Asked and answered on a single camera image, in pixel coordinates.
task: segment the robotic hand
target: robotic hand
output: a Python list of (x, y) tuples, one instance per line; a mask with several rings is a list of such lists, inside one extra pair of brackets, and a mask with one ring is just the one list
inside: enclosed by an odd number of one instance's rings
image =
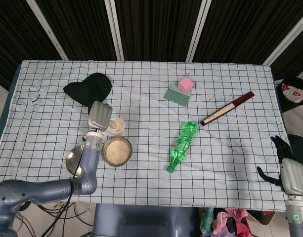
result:
[(61, 179), (33, 183), (22, 180), (5, 180), (0, 182), (0, 237), (17, 237), (13, 230), (14, 218), (20, 206), (30, 200), (34, 204), (44, 204), (68, 198), (72, 194), (90, 195), (97, 187), (96, 170), (102, 147), (101, 132), (108, 127), (112, 108), (95, 101), (88, 118), (91, 129), (87, 133), (80, 167), (84, 177)]
[(280, 137), (271, 137), (276, 146), (280, 163), (279, 179), (268, 177), (260, 167), (257, 171), (262, 179), (276, 186), (288, 196), (285, 201), (291, 237), (303, 237), (303, 165), (293, 156), (289, 144)]

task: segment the paper cup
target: paper cup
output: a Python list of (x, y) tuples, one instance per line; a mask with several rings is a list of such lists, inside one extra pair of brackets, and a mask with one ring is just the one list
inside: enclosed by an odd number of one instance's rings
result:
[(125, 123), (121, 118), (112, 118), (107, 130), (115, 136), (121, 136), (124, 132)]

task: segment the table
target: table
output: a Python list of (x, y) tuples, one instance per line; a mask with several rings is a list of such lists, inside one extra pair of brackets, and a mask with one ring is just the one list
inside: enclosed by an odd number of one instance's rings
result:
[[(112, 117), (125, 121), (133, 154), (118, 168), (100, 160), (95, 193), (72, 201), (285, 210), (280, 188), (256, 170), (260, 166), (277, 177), (270, 136), (287, 139), (270, 68), (259, 65), (23, 61), (0, 139), (0, 181), (71, 177), (65, 157), (82, 143), (87, 108), (63, 87), (96, 72), (112, 82), (106, 103), (113, 107)], [(182, 107), (163, 96), (186, 73), (195, 87), (188, 107)], [(169, 174), (169, 152), (179, 129), (249, 91), (252, 99), (200, 127), (185, 160)]]

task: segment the green brush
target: green brush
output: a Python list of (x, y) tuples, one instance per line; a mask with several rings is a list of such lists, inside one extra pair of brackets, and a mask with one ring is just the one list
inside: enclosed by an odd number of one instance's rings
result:
[(170, 100), (172, 102), (177, 103), (178, 105), (187, 106), (187, 102), (191, 98), (192, 91), (189, 91), (187, 93), (182, 93), (179, 88), (177, 87), (177, 83), (172, 83), (166, 94), (164, 95), (164, 98), (166, 100)]

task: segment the pink cube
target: pink cube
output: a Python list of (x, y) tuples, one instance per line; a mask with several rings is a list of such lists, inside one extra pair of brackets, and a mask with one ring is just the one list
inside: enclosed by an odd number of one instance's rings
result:
[(183, 78), (179, 81), (177, 87), (182, 93), (187, 93), (192, 89), (193, 82), (189, 78)]

